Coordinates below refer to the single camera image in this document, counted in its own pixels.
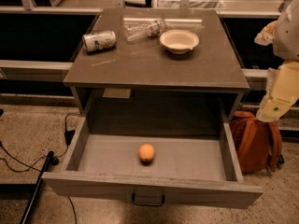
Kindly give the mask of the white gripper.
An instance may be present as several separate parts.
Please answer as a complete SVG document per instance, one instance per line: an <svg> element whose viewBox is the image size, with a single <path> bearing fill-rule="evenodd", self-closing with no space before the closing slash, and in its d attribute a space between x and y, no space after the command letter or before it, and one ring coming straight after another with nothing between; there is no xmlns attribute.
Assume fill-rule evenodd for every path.
<svg viewBox="0 0 299 224"><path fill-rule="evenodd" d="M277 22L271 21L260 33L254 42L262 46L273 43ZM260 103L256 118L263 122L279 120L296 103L299 98L299 62L286 61L276 70L276 76L270 98L264 97Z"/></svg>

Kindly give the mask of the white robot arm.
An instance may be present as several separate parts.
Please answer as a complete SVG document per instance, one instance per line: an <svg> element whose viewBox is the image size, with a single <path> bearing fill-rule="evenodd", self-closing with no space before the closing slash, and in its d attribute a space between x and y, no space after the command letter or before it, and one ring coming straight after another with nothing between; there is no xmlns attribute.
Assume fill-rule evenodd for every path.
<svg viewBox="0 0 299 224"><path fill-rule="evenodd" d="M285 115L299 99L299 0L292 0L254 42L272 44L274 54L284 60L277 69L268 69L266 95L256 114L258 120L271 122Z"/></svg>

